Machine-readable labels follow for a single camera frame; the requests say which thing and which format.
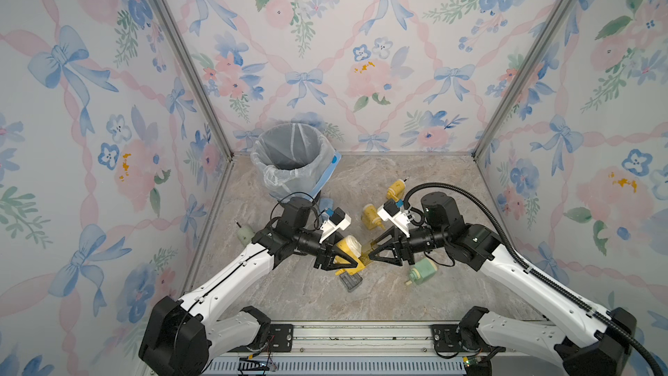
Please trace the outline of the dark shavings tray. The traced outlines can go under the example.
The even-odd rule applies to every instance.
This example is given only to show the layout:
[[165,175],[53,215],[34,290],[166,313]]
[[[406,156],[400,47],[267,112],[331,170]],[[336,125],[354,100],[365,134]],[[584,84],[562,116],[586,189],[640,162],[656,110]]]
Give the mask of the dark shavings tray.
[[339,275],[339,279],[347,292],[354,292],[363,282],[363,278],[359,274],[342,273]]

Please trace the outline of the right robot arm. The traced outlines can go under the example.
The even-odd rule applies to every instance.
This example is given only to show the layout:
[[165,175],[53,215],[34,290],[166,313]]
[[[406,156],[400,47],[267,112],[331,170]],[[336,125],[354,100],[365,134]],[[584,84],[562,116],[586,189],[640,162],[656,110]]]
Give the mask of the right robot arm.
[[621,375],[633,354],[636,320],[627,311],[603,306],[572,292],[529,264],[499,233],[464,221],[454,198],[435,191],[421,199],[422,224],[390,199],[377,210],[392,226],[375,242],[372,261],[413,264],[418,253],[444,249],[455,262],[496,280],[538,310],[539,325],[512,320],[475,306],[459,322],[465,348],[504,347],[561,367],[568,375]]

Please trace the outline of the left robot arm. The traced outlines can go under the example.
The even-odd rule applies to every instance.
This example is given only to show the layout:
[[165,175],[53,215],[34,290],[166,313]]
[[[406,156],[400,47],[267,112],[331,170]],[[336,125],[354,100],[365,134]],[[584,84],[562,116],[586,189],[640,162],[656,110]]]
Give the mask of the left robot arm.
[[224,312],[257,281],[297,253],[315,259],[323,271],[355,268],[358,262],[337,244],[351,217],[342,209],[319,219],[313,203],[291,198],[280,216],[255,233],[236,259],[179,299],[164,297],[152,308],[138,356],[157,375],[200,375],[218,356],[237,350],[261,353],[271,346],[271,319],[247,306],[231,318]]

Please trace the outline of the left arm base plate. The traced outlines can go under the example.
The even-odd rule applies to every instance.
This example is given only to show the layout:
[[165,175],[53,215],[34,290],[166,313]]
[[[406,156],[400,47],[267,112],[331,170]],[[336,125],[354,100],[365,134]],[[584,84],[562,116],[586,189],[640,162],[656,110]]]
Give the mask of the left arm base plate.
[[294,339],[292,324],[262,324],[248,349],[254,353],[290,353]]

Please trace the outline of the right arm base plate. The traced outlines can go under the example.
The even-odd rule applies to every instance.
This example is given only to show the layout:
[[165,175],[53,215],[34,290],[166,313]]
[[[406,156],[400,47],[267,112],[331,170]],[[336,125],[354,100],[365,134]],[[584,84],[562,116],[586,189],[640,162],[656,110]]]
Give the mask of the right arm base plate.
[[434,324],[430,325],[430,331],[434,349],[441,355],[490,353],[494,349],[476,329],[461,329],[459,324]]

